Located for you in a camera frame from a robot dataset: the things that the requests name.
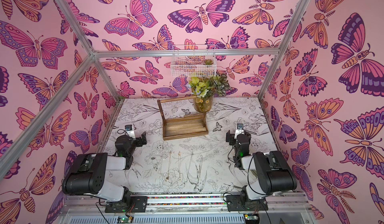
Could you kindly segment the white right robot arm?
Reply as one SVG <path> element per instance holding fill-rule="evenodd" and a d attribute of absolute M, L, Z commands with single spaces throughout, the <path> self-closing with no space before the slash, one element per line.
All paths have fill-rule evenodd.
<path fill-rule="evenodd" d="M 231 159 L 235 167 L 250 174 L 256 172 L 257 180 L 242 188 L 241 197 L 244 201 L 264 199 L 274 193 L 294 191 L 297 181 L 292 169 L 280 151 L 268 153 L 250 153 L 251 134 L 237 129 L 234 134 L 226 133 L 226 142 L 232 146 L 235 155 Z"/>

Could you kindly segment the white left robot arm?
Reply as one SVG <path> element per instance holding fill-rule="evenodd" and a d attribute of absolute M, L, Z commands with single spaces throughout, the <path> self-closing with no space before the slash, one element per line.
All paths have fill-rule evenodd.
<path fill-rule="evenodd" d="M 70 196 L 93 196 L 109 203 L 131 202 L 127 187 L 117 186 L 106 181 L 106 171 L 124 171 L 130 169 L 134 151 L 147 144 L 147 135 L 138 138 L 122 135 L 116 139 L 116 155 L 108 153 L 82 154 L 77 156 L 62 181 L 62 191 Z"/>

